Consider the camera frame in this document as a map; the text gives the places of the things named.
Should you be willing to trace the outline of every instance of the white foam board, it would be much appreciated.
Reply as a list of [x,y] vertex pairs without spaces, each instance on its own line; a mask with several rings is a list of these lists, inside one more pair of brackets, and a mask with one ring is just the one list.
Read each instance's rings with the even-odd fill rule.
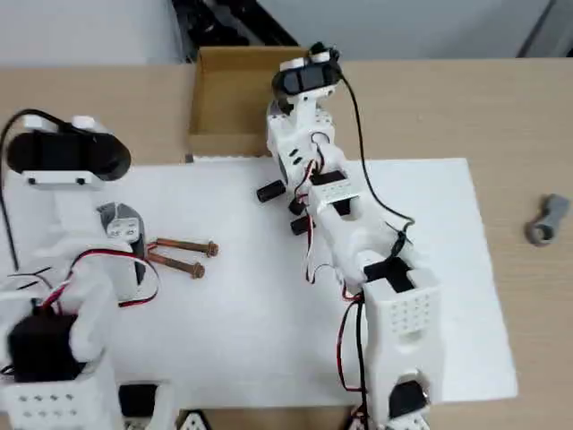
[[[371,161],[380,196],[413,214],[410,230],[443,288],[446,401],[517,395],[517,380],[475,190],[464,159]],[[353,165],[361,178],[359,165]],[[112,339],[120,380],[173,379],[181,406],[286,407],[356,403],[338,383],[335,345],[345,303],[334,276],[304,281],[305,237],[291,234],[285,196],[260,204],[255,190],[278,179],[269,159],[133,168],[94,194],[144,218],[149,238],[213,239],[203,279],[159,266],[162,289],[124,309]],[[51,219],[48,193],[9,175],[6,197],[21,254]],[[2,272],[9,271],[4,232]],[[320,235],[316,263],[328,260]],[[353,322],[348,322],[348,333]],[[357,381],[354,339],[344,343],[347,379]]]

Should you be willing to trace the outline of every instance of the wooden table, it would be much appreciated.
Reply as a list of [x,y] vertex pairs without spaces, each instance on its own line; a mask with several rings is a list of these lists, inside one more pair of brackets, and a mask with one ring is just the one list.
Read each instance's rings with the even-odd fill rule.
[[[535,248],[523,225],[540,196],[573,198],[573,62],[559,60],[348,63],[370,158],[467,157],[492,254],[519,397],[432,409],[433,429],[571,428],[573,216],[557,243]],[[89,114],[127,143],[135,162],[181,162],[190,66],[0,70],[0,120],[17,108]],[[352,108],[329,102],[338,144],[357,155]],[[213,410],[219,429],[334,429],[342,408]]]

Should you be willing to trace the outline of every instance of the cardboard box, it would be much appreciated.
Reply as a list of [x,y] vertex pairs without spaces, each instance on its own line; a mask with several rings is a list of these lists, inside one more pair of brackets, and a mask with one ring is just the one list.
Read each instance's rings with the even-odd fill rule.
[[301,47],[203,47],[193,89],[191,153],[267,154],[270,82],[281,63],[305,52]]

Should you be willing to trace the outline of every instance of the bolt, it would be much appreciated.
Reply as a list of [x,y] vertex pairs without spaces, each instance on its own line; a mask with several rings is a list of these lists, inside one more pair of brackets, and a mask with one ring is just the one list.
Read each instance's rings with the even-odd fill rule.
[[204,253],[208,257],[214,257],[218,254],[218,245],[212,241],[209,241],[206,245],[195,244],[193,242],[184,242],[181,240],[172,240],[165,238],[158,238],[155,241],[159,246],[169,246],[171,248],[179,248],[187,251],[197,251],[199,253]]
[[188,262],[180,262],[179,260],[174,260],[173,258],[164,257],[163,255],[158,255],[154,253],[149,253],[148,258],[152,262],[157,262],[159,264],[166,265],[172,269],[178,269],[179,271],[186,271],[191,275],[193,280],[202,278],[205,275],[205,268],[199,262],[194,262],[192,264]]

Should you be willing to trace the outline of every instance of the robotic arm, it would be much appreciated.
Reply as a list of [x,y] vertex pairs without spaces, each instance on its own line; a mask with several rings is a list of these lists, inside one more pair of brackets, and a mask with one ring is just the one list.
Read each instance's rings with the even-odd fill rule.
[[441,400],[439,283],[405,232],[384,221],[380,205],[352,178],[334,143],[332,117],[318,102],[342,77],[338,53],[321,44],[280,66],[272,82],[276,99],[267,114],[267,142],[282,181],[257,195],[261,202],[282,193],[293,197],[289,210],[304,212],[291,223],[293,233],[316,228],[345,288],[365,305],[364,427],[424,430],[422,414]]
[[[24,114],[27,133],[11,142],[7,164],[53,196],[56,224],[0,287],[0,362],[11,375],[4,406],[13,428],[123,430],[107,344],[120,307],[151,300],[158,279],[137,212],[117,203],[96,208],[92,192],[122,177],[131,156],[93,118]],[[157,386],[146,428],[174,428],[174,388]]]

